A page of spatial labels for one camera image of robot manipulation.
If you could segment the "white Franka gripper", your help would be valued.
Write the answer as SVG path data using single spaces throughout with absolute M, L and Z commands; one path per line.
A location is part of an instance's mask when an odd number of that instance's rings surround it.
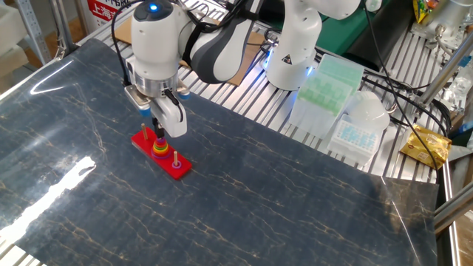
M 181 104 L 168 98 L 152 98 L 150 103 L 152 125 L 154 133 L 158 139 L 165 137 L 165 130 L 170 137 L 181 137 L 187 132 L 186 111 Z

